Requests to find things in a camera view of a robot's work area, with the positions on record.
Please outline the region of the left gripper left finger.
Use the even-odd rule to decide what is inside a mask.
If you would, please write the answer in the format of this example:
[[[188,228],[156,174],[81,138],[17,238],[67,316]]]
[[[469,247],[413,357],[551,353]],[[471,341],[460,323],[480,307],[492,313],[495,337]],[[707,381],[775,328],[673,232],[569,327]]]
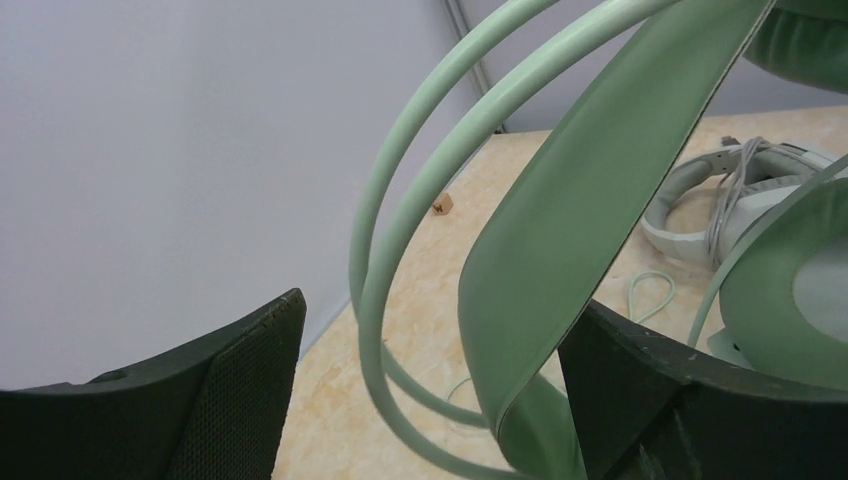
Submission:
[[[5,479],[268,479],[307,304],[242,319],[83,384],[1,394]]]

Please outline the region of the white gaming headphones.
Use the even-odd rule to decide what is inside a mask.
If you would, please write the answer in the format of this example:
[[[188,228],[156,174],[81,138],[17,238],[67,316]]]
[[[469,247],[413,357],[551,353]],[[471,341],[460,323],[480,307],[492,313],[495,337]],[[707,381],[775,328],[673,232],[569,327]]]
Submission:
[[[643,214],[642,229],[664,255],[715,269],[768,210],[837,160],[833,154],[761,137],[708,151],[669,172]],[[722,182],[714,192],[705,230],[668,230],[675,203],[715,176]]]

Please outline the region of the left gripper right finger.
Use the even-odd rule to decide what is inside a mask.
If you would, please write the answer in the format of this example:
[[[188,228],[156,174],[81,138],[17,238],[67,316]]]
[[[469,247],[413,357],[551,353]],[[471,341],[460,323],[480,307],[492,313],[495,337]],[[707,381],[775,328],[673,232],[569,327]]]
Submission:
[[[843,479],[847,395],[744,369],[599,302],[559,346],[591,479]]]

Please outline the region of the mint green headphones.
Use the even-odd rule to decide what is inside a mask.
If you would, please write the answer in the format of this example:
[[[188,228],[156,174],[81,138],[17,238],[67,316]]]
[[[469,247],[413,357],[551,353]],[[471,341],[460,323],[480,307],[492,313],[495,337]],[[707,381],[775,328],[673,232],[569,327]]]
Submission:
[[[843,1],[607,1],[499,81],[432,154],[378,248],[395,170],[448,91],[548,8],[510,1],[440,62],[409,101],[358,207],[349,288],[361,370],[387,426],[428,463],[466,479],[587,476],[558,349],[599,302],[699,352],[847,395],[847,161],[768,210],[715,269],[666,256],[641,219],[729,69],[847,89]],[[548,136],[474,243],[458,287],[477,411],[431,394],[382,340],[402,256],[436,196],[493,129],[586,55],[632,37]],[[720,176],[685,193],[666,228],[707,227]]]

